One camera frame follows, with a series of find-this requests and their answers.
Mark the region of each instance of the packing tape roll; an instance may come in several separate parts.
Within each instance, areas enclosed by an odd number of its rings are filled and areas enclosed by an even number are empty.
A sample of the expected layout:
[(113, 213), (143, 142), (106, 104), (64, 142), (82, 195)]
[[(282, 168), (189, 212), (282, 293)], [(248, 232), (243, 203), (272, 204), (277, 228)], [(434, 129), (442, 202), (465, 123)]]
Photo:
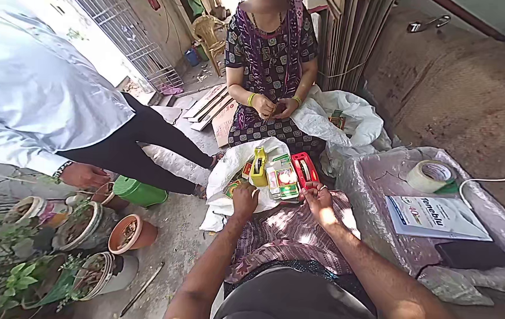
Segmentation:
[(455, 172), (451, 166), (431, 160), (419, 162), (407, 176), (410, 186), (425, 193), (433, 193), (454, 179)]

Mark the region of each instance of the red tape dispenser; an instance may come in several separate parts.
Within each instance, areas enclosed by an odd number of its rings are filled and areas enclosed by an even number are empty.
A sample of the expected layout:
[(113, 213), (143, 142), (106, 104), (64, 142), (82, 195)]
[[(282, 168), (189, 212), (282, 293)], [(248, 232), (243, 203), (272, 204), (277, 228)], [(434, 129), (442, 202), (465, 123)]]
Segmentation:
[(312, 188), (306, 187), (306, 182), (319, 182), (315, 166), (306, 152), (292, 155), (291, 162), (294, 165), (295, 172), (298, 175), (299, 184), (302, 188)]

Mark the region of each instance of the white sack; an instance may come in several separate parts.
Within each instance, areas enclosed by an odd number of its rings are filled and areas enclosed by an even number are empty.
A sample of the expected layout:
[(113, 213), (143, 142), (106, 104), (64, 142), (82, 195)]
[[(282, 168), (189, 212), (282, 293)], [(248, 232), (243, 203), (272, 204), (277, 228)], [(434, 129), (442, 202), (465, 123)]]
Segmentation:
[[(254, 149), (263, 146), (264, 152), (271, 157), (274, 154), (290, 154), (288, 146), (275, 137), (268, 137), (260, 141), (252, 141), (227, 149), (225, 156), (217, 163), (209, 175), (207, 184), (207, 205), (209, 209), (199, 229), (220, 231), (223, 226), (223, 215), (230, 216), (234, 212), (233, 200), (223, 194), (223, 189), (231, 181), (231, 178), (244, 164), (254, 157)], [(258, 206), (255, 213), (274, 208), (280, 200), (271, 199), (269, 188), (259, 187)]]
[[(328, 117), (334, 110), (341, 110), (346, 118), (343, 130), (329, 122)], [(376, 114), (374, 106), (349, 92), (322, 92), (319, 86), (314, 85), (291, 118), (302, 132), (328, 142), (330, 158), (374, 154), (390, 149), (391, 141), (382, 128), (384, 121)]]

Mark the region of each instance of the bracelet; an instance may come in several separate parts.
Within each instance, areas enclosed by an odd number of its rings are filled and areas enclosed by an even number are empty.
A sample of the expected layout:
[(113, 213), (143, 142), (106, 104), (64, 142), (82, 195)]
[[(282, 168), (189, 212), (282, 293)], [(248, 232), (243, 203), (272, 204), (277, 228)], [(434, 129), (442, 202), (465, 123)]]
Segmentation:
[(53, 178), (59, 178), (61, 174), (63, 174), (65, 167), (68, 167), (69, 165), (73, 164), (73, 161), (67, 161), (63, 165), (61, 165), (55, 173), (53, 173), (52, 177)]
[(254, 98), (254, 96), (256, 95), (256, 93), (252, 93), (250, 96), (249, 96), (249, 106), (252, 107), (252, 98)]
[(302, 99), (299, 98), (298, 95), (294, 95), (293, 97), (291, 97), (292, 99), (294, 99), (296, 102), (298, 102), (298, 106), (302, 105)]

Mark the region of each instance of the necklace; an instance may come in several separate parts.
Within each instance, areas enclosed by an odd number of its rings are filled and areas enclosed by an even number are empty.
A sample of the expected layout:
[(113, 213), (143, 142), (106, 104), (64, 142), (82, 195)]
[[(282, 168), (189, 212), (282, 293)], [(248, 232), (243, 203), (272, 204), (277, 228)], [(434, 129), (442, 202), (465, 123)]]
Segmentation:
[[(256, 18), (254, 17), (254, 13), (251, 13), (251, 16), (252, 16), (252, 22), (254, 23), (254, 27), (255, 27), (256, 31), (258, 31), (262, 35), (268, 35), (268, 32), (259, 29), (258, 25), (256, 25)], [(276, 33), (276, 34), (279, 33), (280, 30), (282, 29), (282, 12), (278, 12), (278, 21), (280, 22), (280, 24), (278, 25), (278, 28), (276, 28), (276, 31), (274, 31), (274, 33)]]

